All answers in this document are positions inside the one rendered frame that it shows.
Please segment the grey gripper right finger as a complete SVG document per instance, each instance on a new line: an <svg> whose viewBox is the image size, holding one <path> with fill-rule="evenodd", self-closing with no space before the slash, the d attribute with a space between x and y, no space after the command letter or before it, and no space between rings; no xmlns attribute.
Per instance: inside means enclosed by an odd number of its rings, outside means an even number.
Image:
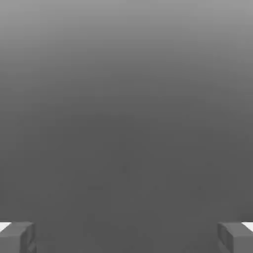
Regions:
<svg viewBox="0 0 253 253"><path fill-rule="evenodd" d="M253 253L253 222L219 222L220 253Z"/></svg>

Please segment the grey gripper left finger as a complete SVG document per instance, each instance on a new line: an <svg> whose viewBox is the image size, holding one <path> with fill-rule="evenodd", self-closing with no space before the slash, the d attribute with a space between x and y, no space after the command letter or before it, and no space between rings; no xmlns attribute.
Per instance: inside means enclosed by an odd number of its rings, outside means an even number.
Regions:
<svg viewBox="0 0 253 253"><path fill-rule="evenodd" d="M37 253L36 225L0 221L0 253Z"/></svg>

